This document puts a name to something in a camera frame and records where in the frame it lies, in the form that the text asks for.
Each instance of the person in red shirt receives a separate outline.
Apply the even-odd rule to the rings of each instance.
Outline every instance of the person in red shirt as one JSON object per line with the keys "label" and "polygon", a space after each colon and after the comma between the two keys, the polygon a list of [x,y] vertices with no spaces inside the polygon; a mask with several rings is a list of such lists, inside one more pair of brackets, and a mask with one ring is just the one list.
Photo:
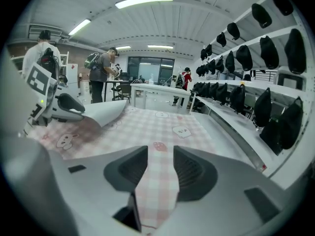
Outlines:
{"label": "person in red shirt", "polygon": [[[176,88],[184,89],[185,91],[187,91],[188,81],[192,82],[190,74],[191,74],[190,68],[186,67],[185,71],[182,72],[182,75],[185,78],[185,83],[184,83],[184,85],[176,85]],[[172,106],[176,106],[177,101],[178,101],[178,96],[175,96]]]}

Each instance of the red shirt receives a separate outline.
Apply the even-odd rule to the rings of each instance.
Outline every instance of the red shirt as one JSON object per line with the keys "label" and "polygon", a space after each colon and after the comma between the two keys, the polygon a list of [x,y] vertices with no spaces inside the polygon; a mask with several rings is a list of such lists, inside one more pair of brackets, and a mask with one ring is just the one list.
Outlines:
{"label": "red shirt", "polygon": [[190,74],[189,73],[187,73],[186,75],[185,75],[185,85],[184,85],[184,89],[185,90],[187,90],[187,86],[188,86],[188,81],[189,80],[191,80],[191,76],[190,76]]}

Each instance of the table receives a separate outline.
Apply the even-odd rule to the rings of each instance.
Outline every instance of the table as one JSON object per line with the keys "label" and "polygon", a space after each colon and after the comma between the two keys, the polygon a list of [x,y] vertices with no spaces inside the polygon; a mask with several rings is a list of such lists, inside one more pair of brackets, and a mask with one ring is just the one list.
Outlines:
{"label": "table", "polygon": [[184,99],[184,103],[182,106],[182,109],[180,110],[181,114],[185,114],[185,110],[187,108],[187,104],[189,101],[190,93],[179,88],[170,88],[165,86],[158,86],[158,85],[149,85],[149,84],[130,84],[131,85],[131,105],[133,107],[136,106],[136,90],[142,90],[143,91],[143,106],[142,108],[146,108],[146,96],[147,91],[150,92],[157,92],[157,93],[166,93],[172,96],[178,96],[178,105],[177,105],[177,112],[180,109],[180,104],[182,101],[182,98]]}
{"label": "table", "polygon": [[[106,91],[107,91],[107,83],[113,83],[113,86],[116,86],[116,83],[127,83],[129,81],[119,81],[119,80],[108,80],[105,82],[105,92],[104,92],[104,101],[106,101]],[[113,90],[113,98],[115,100],[115,91]]]}

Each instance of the gray t-shirt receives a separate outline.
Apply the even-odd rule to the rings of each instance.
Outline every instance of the gray t-shirt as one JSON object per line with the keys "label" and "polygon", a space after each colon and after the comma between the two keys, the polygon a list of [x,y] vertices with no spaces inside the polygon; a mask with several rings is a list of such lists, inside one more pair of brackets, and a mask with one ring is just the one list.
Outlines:
{"label": "gray t-shirt", "polygon": [[110,55],[108,53],[102,54],[97,63],[97,68],[91,70],[90,81],[106,82],[108,75],[105,73],[104,67],[110,67]]}

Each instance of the white shirt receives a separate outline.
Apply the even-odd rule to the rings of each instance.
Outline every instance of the white shirt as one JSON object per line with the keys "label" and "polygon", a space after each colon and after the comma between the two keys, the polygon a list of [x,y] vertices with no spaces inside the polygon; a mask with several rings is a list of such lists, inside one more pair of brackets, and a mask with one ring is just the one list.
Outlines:
{"label": "white shirt", "polygon": [[50,48],[53,51],[54,56],[57,58],[59,66],[62,64],[61,63],[61,56],[60,56],[60,52],[59,52],[58,48],[49,44],[48,42],[41,42],[41,43],[33,46],[32,48],[30,48],[26,52],[24,59],[23,59],[23,65],[22,65],[23,77],[25,77],[27,75],[32,64],[34,62],[37,62],[38,59],[44,55],[47,48]]}

